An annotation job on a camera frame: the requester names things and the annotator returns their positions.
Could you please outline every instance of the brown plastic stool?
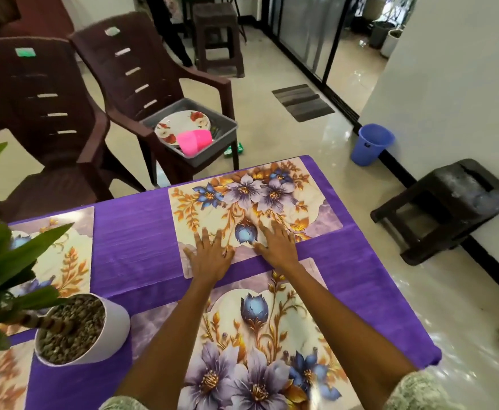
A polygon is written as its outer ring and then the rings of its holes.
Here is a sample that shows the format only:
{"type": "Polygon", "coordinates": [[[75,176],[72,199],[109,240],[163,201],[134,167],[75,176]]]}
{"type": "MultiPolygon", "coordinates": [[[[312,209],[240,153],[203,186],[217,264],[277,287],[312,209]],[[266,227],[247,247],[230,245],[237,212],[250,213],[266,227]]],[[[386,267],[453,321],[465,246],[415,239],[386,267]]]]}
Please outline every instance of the brown plastic stool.
{"type": "Polygon", "coordinates": [[[414,266],[441,250],[460,244],[481,224],[499,214],[499,179],[474,159],[437,168],[371,212],[376,223],[387,219],[409,248],[401,257],[414,266]],[[419,238],[396,214],[414,202],[431,214],[439,226],[419,238]]]}
{"type": "Polygon", "coordinates": [[[192,7],[194,26],[196,29],[196,66],[198,70],[208,71],[212,67],[236,66],[236,76],[244,77],[244,60],[240,50],[238,20],[230,3],[204,3],[192,7]],[[206,41],[206,29],[226,28],[227,41],[209,43],[206,41]],[[206,59],[206,48],[229,49],[228,59],[206,59]]]}

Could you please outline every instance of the black plastic stool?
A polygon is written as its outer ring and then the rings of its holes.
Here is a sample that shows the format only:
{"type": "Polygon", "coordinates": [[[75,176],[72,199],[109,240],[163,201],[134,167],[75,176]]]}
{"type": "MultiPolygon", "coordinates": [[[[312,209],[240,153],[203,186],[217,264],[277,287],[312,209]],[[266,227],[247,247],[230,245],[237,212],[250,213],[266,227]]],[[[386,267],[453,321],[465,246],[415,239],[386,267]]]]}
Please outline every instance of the black plastic stool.
{"type": "Polygon", "coordinates": [[[414,266],[441,250],[460,244],[481,224],[499,214],[499,179],[474,159],[437,168],[371,212],[376,223],[387,219],[409,248],[401,257],[414,266]],[[419,238],[396,214],[414,202],[440,225],[419,238]]]}

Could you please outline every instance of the person's leg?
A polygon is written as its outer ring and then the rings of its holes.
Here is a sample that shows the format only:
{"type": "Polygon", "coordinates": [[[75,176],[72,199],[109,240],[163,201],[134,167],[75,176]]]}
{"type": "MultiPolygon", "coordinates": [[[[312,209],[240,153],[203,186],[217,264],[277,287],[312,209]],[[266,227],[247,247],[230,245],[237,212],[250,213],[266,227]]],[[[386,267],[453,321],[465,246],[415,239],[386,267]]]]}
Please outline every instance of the person's leg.
{"type": "Polygon", "coordinates": [[[191,67],[192,61],[186,53],[185,46],[181,38],[175,31],[170,21],[170,11],[166,7],[164,0],[147,0],[150,12],[153,15],[154,26],[173,53],[181,60],[183,66],[191,67]]]}

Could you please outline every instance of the blue bucket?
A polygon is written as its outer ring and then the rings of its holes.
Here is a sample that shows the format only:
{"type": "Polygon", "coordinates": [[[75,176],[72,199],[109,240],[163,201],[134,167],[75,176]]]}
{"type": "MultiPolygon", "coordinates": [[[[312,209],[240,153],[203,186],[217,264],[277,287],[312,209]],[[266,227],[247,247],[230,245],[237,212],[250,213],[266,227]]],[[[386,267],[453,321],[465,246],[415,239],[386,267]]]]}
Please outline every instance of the blue bucket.
{"type": "Polygon", "coordinates": [[[394,140],[392,132],[383,126],[376,123],[362,126],[350,159],[361,167],[370,165],[384,149],[394,143],[394,140]]]}

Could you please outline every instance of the green object on floor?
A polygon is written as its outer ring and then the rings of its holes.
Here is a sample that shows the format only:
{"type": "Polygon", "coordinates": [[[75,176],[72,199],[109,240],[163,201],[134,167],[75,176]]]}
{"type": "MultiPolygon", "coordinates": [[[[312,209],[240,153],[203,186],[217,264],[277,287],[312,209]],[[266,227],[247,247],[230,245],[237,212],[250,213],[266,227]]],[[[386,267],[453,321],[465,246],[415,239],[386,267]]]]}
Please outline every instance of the green object on floor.
{"type": "MultiPolygon", "coordinates": [[[[242,152],[244,152],[244,147],[242,144],[238,143],[238,154],[241,154],[242,152]]],[[[225,152],[223,152],[223,155],[225,157],[232,157],[232,148],[229,146],[225,152]]]]}

